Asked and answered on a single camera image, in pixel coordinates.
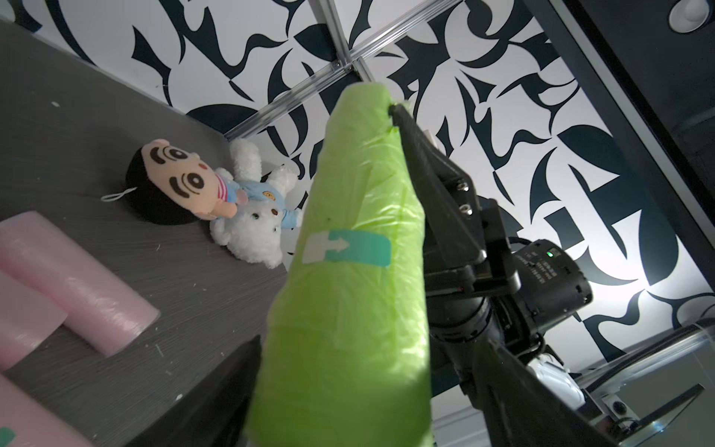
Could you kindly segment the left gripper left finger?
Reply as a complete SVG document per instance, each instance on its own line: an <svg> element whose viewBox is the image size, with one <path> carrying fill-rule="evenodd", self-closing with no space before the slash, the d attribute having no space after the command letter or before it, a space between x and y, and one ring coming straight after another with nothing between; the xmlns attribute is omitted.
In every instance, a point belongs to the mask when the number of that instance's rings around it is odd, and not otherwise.
<svg viewBox="0 0 715 447"><path fill-rule="evenodd" d="M261 365L261 337L227 356L130 446L246 446L246 417Z"/></svg>

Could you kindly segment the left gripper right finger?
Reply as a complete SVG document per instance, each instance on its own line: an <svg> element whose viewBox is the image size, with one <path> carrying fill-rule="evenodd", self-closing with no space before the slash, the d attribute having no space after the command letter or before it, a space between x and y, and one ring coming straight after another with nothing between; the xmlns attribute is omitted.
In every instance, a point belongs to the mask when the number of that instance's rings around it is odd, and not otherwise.
<svg viewBox="0 0 715 447"><path fill-rule="evenodd" d="M566 406L506 348L474 347L471 402L482 411L493 446L614 446Z"/></svg>

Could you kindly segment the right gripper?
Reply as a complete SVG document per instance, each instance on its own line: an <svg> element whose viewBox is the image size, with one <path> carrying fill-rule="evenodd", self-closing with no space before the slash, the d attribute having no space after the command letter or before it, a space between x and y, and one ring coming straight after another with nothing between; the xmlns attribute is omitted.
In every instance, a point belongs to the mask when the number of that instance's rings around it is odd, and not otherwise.
<svg viewBox="0 0 715 447"><path fill-rule="evenodd" d="M521 280L497 202L478 199L467 173L431 143L404 106L390 106L389 115L400 131L426 216L426 298L437 302L517 292Z"/></svg>

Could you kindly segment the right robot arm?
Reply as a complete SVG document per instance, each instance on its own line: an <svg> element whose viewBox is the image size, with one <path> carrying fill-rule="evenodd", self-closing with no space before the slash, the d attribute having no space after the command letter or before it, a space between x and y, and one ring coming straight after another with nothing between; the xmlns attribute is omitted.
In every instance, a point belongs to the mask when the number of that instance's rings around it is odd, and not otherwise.
<svg viewBox="0 0 715 447"><path fill-rule="evenodd" d="M592 423L550 390L529 364L548 330L592 302L576 262L548 240L512 249L492 199L432 145L402 105L409 175L426 214L424 278L431 337L481 411L493 446L640 446L663 432L703 393L695 385L642 420Z"/></svg>

